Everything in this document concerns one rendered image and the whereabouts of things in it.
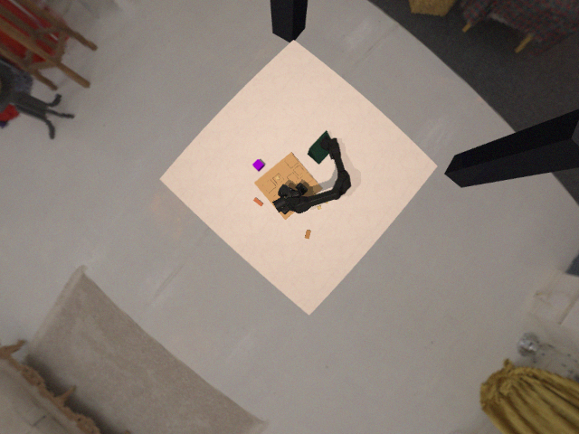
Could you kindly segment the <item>purple cube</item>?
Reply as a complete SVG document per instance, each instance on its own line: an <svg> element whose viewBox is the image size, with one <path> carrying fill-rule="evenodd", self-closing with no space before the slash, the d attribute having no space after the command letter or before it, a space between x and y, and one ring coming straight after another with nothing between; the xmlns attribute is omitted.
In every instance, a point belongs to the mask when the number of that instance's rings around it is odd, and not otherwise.
<svg viewBox="0 0 579 434"><path fill-rule="evenodd" d="M263 163L260 161L260 159L258 159L253 166L255 167L255 169L260 172L260 170L264 167Z"/></svg>

